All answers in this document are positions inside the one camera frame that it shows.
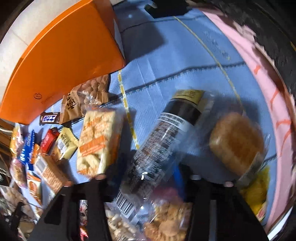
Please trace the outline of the rice cracker snack pack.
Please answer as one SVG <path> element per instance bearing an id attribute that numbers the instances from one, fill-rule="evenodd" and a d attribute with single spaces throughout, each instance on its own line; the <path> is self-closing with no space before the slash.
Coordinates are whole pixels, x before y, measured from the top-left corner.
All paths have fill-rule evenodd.
<path id="1" fill-rule="evenodd" d="M 124 113 L 117 108 L 86 111 L 79 138 L 76 170 L 92 178 L 115 163 L 121 139 Z"/>

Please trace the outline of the blue checked tablecloth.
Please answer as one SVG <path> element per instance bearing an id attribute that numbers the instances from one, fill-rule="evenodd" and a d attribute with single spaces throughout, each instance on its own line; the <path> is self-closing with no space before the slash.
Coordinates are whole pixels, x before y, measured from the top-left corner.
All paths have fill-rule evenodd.
<path id="1" fill-rule="evenodd" d="M 179 90 L 212 91 L 240 104 L 251 103 L 245 108 L 247 116 L 270 136 L 265 160 L 274 154 L 273 125 L 263 93 L 227 37 L 198 9 L 156 18 L 147 12 L 150 5 L 150 1 L 124 1 L 113 7 L 127 65 L 111 73 L 110 102 L 87 108 L 117 108 L 124 113 L 117 160 L 103 175 L 117 175 L 121 186 L 136 151 Z M 84 117 L 69 127 L 79 138 L 83 121 Z M 99 175 L 89 178 L 77 173 L 77 153 L 78 149 L 60 169 L 68 178 L 63 187 L 89 182 Z M 152 197 L 173 192 L 185 202 L 179 165 L 175 175 L 162 182 Z M 56 194 L 39 177 L 46 190 L 46 210 Z"/>

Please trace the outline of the yellow snack packet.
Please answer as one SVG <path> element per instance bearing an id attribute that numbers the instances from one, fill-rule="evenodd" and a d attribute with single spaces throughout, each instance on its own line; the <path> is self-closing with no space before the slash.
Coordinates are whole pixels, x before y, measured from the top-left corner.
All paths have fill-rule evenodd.
<path id="1" fill-rule="evenodd" d="M 266 215 L 269 181 L 269 166 L 265 166 L 248 186 L 239 191 L 260 222 Z"/>

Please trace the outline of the red snack bar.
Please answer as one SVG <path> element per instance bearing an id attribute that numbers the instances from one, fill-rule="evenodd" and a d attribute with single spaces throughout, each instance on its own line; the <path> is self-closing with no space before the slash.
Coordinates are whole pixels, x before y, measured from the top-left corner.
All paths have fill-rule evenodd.
<path id="1" fill-rule="evenodd" d="M 52 145 L 55 143 L 57 137 L 60 135 L 57 128 L 48 129 L 44 139 L 41 142 L 41 151 L 45 154 L 48 154 Z"/>

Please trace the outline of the pink cloth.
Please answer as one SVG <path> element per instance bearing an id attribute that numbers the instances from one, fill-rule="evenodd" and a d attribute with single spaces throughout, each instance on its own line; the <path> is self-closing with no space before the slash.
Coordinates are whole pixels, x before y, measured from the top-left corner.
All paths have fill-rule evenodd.
<path id="1" fill-rule="evenodd" d="M 241 27 L 216 9 L 202 9 L 202 12 L 226 35 L 243 57 L 263 92 L 271 115 L 275 133 L 277 181 L 265 230 L 273 235 L 287 221 L 295 196 L 294 101 L 271 59 L 263 47 L 255 42 L 255 33 L 250 28 Z"/>

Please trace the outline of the yellow peanut candy bar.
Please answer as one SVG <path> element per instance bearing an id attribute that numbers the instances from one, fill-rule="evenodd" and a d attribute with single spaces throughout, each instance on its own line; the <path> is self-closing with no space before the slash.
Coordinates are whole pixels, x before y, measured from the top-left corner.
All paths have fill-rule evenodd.
<path id="1" fill-rule="evenodd" d="M 76 149 L 79 141 L 70 128 L 63 127 L 53 146 L 51 157 L 56 164 L 69 160 Z"/>

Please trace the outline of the orange cardboard box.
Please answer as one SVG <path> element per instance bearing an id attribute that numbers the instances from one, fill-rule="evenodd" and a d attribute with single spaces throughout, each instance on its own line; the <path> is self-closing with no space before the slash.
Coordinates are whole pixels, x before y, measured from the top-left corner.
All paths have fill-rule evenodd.
<path id="1" fill-rule="evenodd" d="M 20 56 L 1 99 L 1 118 L 28 125 L 76 85 L 124 66 L 111 2 L 79 1 Z"/>

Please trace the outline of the blue snack packet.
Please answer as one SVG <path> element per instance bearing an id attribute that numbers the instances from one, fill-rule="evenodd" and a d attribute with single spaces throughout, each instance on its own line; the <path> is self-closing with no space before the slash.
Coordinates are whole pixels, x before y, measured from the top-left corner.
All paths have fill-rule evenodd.
<path id="1" fill-rule="evenodd" d="M 27 166 L 29 171 L 34 170 L 34 164 L 32 164 L 32 155 L 35 145 L 35 131 L 32 130 L 25 137 L 23 148 L 20 154 L 20 161 L 23 165 Z"/>

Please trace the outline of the dark chocolate bar wrapper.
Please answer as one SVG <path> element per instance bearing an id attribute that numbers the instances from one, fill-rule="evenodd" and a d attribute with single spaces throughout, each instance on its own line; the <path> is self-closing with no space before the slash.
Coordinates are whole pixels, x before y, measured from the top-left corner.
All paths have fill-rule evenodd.
<path id="1" fill-rule="evenodd" d="M 60 112 L 43 112 L 40 115 L 39 125 L 53 124 L 57 125 L 60 121 Z"/>

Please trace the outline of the peanut cookie bag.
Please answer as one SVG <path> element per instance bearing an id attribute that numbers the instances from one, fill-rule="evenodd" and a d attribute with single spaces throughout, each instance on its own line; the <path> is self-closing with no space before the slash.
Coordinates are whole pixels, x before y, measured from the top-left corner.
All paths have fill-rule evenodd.
<path id="1" fill-rule="evenodd" d="M 177 194 L 156 195 L 138 211 L 123 197 L 105 204 L 112 240 L 185 240 L 192 204 Z"/>

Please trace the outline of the orange small snack packet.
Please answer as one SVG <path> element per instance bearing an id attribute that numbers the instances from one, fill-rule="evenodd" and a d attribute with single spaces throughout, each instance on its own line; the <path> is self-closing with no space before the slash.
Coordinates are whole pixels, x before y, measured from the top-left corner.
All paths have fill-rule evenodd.
<path id="1" fill-rule="evenodd" d="M 40 178 L 27 173 L 27 186 L 30 195 L 42 206 L 42 181 Z"/>

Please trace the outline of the orange cracker pack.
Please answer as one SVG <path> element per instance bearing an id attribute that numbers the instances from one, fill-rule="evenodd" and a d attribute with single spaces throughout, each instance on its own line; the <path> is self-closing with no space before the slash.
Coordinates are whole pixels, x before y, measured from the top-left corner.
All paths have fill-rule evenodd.
<path id="1" fill-rule="evenodd" d="M 38 154 L 34 163 L 34 170 L 55 194 L 68 181 L 66 175 L 59 169 L 51 156 L 44 153 Z"/>

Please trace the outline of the clear bread package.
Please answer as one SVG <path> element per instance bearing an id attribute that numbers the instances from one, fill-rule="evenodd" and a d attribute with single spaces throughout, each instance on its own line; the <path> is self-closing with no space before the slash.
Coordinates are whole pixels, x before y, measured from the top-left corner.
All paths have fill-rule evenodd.
<path id="1" fill-rule="evenodd" d="M 212 91 L 177 91 L 131 160 L 115 199 L 119 212 L 128 220 L 143 215 L 156 189 L 181 162 L 208 181 L 248 186 L 270 142 L 247 116 L 250 106 Z"/>

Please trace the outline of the brown peanut snack bag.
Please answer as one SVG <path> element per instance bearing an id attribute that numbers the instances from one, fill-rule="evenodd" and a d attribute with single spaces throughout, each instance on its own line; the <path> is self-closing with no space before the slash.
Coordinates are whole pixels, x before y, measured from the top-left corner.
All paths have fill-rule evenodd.
<path id="1" fill-rule="evenodd" d="M 108 86 L 110 75 L 90 79 L 74 87 L 64 95 L 59 124 L 85 116 L 88 106 L 101 106 L 109 102 Z"/>

